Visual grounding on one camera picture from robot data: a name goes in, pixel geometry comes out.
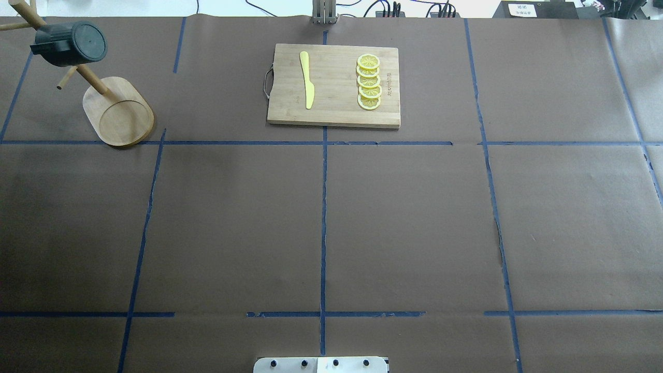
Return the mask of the blue cup yellow inside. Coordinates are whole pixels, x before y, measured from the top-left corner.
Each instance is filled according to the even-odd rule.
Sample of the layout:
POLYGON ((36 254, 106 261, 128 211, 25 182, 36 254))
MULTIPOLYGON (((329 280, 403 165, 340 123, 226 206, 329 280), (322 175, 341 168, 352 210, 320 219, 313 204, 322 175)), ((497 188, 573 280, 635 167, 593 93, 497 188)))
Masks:
POLYGON ((99 62, 106 57, 106 35, 90 21, 45 24, 36 30, 31 52, 48 63, 74 66, 99 62))

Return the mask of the lemon slice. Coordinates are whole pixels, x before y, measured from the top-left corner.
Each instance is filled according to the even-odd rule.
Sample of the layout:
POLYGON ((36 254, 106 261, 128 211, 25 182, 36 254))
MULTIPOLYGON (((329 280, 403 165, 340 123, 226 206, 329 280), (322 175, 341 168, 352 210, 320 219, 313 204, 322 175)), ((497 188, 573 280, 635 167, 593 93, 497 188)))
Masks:
POLYGON ((357 103, 360 108, 365 110, 374 110, 380 107, 381 97, 365 97, 361 94, 357 95, 357 103))
POLYGON ((356 64, 363 70, 377 70, 381 66, 381 61, 378 56, 365 53, 357 58, 356 64))
POLYGON ((375 68, 373 70, 371 69, 364 69, 360 66, 356 67, 356 73, 358 77, 363 77, 363 78, 376 78, 379 77, 380 69, 375 68))
POLYGON ((357 76, 357 84, 359 87, 362 88, 376 88, 381 85, 381 78, 380 76, 374 76, 374 77, 357 76))
POLYGON ((381 85, 375 85, 375 87, 365 87, 364 85, 358 85, 357 88, 360 97, 365 99, 379 99, 383 94, 381 85))

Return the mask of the yellow plastic knife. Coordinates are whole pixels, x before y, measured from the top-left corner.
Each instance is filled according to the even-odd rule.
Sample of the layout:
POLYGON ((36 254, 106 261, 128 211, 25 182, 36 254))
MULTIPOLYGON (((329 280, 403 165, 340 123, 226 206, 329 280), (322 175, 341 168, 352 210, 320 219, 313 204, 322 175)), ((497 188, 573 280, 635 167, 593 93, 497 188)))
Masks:
POLYGON ((305 100, 306 109, 312 109, 315 99, 315 85, 310 77, 310 56, 305 50, 300 52, 301 71, 305 83, 305 100))

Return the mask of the wooden cutting board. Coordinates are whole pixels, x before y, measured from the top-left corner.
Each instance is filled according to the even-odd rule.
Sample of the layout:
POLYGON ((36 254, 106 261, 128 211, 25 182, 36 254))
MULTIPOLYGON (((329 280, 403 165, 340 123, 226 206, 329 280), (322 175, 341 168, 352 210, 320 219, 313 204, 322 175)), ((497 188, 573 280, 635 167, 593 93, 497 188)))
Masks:
POLYGON ((396 48, 277 44, 273 59, 273 85, 268 100, 271 124, 394 129, 401 125, 399 51, 396 48), (306 109, 300 52, 310 56, 310 77, 315 85, 312 109, 306 109), (357 103, 357 58, 379 57, 381 105, 374 110, 357 103))

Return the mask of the black box white label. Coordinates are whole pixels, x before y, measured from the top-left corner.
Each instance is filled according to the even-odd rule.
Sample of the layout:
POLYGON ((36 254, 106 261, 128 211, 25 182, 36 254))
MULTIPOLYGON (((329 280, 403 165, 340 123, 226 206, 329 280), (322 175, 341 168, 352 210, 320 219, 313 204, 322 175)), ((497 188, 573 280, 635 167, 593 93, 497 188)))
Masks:
POLYGON ((573 2, 563 1, 502 1, 493 19, 579 19, 573 2))

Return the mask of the aluminium frame post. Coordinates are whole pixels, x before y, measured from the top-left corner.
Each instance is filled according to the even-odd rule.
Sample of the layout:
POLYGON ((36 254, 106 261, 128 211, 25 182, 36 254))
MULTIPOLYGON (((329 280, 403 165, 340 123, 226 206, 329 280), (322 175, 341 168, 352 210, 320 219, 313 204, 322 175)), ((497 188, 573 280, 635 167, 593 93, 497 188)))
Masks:
POLYGON ((336 0, 313 0, 312 23, 336 24, 338 21, 336 0))

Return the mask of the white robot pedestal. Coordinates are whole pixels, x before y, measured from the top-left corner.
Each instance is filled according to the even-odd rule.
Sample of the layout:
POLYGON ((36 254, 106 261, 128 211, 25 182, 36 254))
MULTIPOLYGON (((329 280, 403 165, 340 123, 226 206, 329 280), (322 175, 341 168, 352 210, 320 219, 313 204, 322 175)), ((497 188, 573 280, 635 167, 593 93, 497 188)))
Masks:
POLYGON ((259 358, 253 372, 389 372, 380 356, 311 356, 259 358))

